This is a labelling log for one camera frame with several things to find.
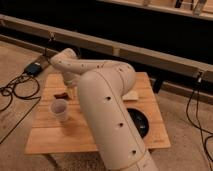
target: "dark background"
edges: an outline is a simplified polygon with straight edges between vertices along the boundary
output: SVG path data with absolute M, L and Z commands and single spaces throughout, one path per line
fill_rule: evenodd
M 0 0 L 0 13 L 213 64 L 213 21 L 95 0 Z

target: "screw hole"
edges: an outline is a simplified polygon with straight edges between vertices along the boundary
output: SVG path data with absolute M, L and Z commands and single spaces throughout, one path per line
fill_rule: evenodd
M 110 100 L 111 100 L 111 97 L 108 96 L 108 97 L 106 97 L 105 99 L 106 99 L 107 101 L 110 101 Z
M 123 127 L 124 124 L 123 124 L 123 123 L 119 123 L 118 126 L 119 126 L 119 127 Z
M 133 150 L 133 151 L 132 151 L 132 154 L 135 155 L 135 154 L 136 154 L 136 150 Z

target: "white cup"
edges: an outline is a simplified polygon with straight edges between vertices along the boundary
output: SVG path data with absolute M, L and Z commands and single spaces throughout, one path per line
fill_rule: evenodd
M 68 103 L 64 99 L 55 99 L 50 106 L 50 111 L 60 122 L 64 122 L 69 118 Z

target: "black plate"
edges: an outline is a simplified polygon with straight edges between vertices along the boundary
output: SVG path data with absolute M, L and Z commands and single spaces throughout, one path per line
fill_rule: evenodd
M 127 108 L 140 136 L 143 138 L 149 131 L 149 122 L 147 117 L 139 110 Z

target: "table top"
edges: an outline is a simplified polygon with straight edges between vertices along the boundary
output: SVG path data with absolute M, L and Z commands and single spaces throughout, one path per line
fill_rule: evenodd
M 136 108 L 147 116 L 149 132 L 143 139 L 146 147 L 149 149 L 170 147 L 165 125 L 146 73 L 137 73 L 133 90 L 137 91 L 139 100 L 125 101 L 125 105 Z M 25 149 L 26 154 L 97 151 L 90 129 L 81 113 L 76 93 L 74 100 L 68 101 L 70 111 L 68 121 L 60 123 L 50 112 L 49 106 L 55 99 L 54 95 L 64 92 L 66 87 L 62 76 L 50 74 L 37 108 Z

